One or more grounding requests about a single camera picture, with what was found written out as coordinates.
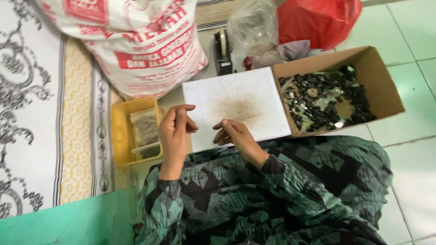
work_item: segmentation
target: red plastic bag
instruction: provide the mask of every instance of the red plastic bag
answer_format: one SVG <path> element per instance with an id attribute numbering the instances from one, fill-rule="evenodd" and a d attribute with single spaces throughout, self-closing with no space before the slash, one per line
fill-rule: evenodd
<path id="1" fill-rule="evenodd" d="M 361 0 L 287 0 L 277 9 L 280 43 L 310 40 L 310 48 L 332 49 L 361 12 Z"/>

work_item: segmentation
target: white sack with red print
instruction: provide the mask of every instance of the white sack with red print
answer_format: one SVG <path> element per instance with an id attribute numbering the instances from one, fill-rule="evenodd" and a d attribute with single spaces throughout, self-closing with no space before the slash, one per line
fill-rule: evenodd
<path id="1" fill-rule="evenodd" d="M 124 97 L 160 98 L 205 67 L 196 0 L 37 0 L 79 38 Z"/>

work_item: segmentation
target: tile floor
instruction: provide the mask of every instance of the tile floor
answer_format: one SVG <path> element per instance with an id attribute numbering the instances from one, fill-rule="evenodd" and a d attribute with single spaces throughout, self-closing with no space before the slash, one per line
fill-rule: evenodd
<path id="1" fill-rule="evenodd" d="M 405 0 L 365 7 L 337 51 L 364 45 L 378 49 L 397 85 L 406 112 L 330 135 L 374 140 L 391 158 L 392 188 L 379 234 L 387 244 L 436 245 L 436 0 Z M 199 38 L 206 53 L 214 30 Z M 243 71 L 237 64 L 238 71 Z M 216 76 L 210 65 L 194 79 Z M 181 89 L 159 104 L 183 101 Z M 151 165 L 137 166 L 142 183 Z"/>

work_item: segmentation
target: hand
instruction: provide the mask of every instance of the hand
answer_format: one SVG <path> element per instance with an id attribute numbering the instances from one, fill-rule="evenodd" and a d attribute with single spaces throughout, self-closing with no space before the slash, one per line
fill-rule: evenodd
<path id="1" fill-rule="evenodd" d="M 269 158 L 269 154 L 262 150 L 256 143 L 247 127 L 239 122 L 223 119 L 213 126 L 213 129 L 221 129 L 215 136 L 214 143 L 222 146 L 233 143 L 242 157 L 261 169 Z"/>
<path id="2" fill-rule="evenodd" d="M 197 125 L 186 115 L 195 109 L 194 105 L 172 107 L 159 125 L 159 139 L 163 148 L 163 163 L 160 168 L 161 180 L 177 180 L 182 172 L 183 162 L 189 151 L 187 133 L 195 133 Z"/>

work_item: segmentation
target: brown powder residue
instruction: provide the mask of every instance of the brown powder residue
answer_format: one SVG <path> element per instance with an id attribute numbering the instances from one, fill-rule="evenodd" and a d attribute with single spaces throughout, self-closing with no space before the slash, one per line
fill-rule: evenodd
<path id="1" fill-rule="evenodd" d="M 251 128 L 261 115 L 261 112 L 256 109 L 257 101 L 254 99 L 250 97 L 218 99 L 213 103 L 211 119 L 217 123 L 223 119 L 232 119 Z"/>

